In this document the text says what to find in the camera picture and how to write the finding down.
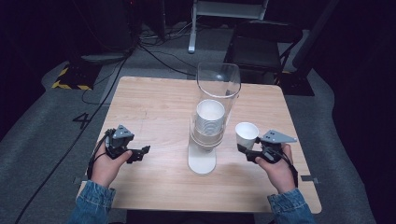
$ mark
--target wooden table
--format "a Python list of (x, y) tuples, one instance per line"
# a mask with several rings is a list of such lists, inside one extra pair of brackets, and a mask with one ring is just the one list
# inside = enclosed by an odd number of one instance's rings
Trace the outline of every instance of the wooden table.
[[(124, 125), (134, 133), (128, 148), (151, 145), (142, 161), (123, 164), (111, 184), (117, 190), (113, 207), (123, 209), (214, 212), (271, 212), (267, 196), (276, 194), (267, 174), (247, 162), (236, 148), (234, 127), (248, 121), (260, 135), (275, 129), (298, 137), (282, 90), (278, 86), (242, 84), (222, 143), (217, 166), (205, 176), (188, 165), (190, 117), (195, 104), (195, 80), (122, 77), (108, 110), (101, 135)], [(321, 211), (300, 143), (291, 143), (299, 189), (313, 213)]]

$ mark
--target clear plastic cylinder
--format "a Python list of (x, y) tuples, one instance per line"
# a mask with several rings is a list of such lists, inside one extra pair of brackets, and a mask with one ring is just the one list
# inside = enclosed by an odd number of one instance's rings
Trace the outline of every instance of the clear plastic cylinder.
[(196, 80), (191, 139), (210, 151), (221, 143), (241, 90), (239, 68), (230, 63), (199, 63)]

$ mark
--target white round base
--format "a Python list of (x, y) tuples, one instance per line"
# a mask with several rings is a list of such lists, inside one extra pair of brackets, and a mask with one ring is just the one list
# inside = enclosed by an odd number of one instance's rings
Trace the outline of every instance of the white round base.
[(190, 143), (189, 166), (198, 175), (208, 175), (216, 167), (216, 149), (206, 151)]

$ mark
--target metal stand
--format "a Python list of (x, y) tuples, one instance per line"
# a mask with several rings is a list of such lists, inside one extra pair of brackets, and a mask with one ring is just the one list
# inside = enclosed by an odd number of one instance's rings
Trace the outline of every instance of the metal stand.
[(195, 52), (197, 15), (263, 20), (267, 5), (268, 0), (263, 0), (261, 5), (244, 5), (194, 0), (194, 4), (192, 6), (192, 27), (189, 53)]

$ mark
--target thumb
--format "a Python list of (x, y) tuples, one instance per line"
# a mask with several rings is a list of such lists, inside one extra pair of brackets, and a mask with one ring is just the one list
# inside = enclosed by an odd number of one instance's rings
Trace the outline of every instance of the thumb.
[(132, 151), (131, 150), (126, 150), (124, 153), (122, 153), (120, 156), (118, 156), (116, 158), (117, 163), (119, 163), (120, 165), (122, 165), (123, 163), (125, 163), (126, 161), (128, 161), (128, 159), (132, 156)]
[(256, 157), (255, 162), (259, 164), (259, 166), (266, 171), (266, 167), (268, 166), (268, 161), (261, 157)]

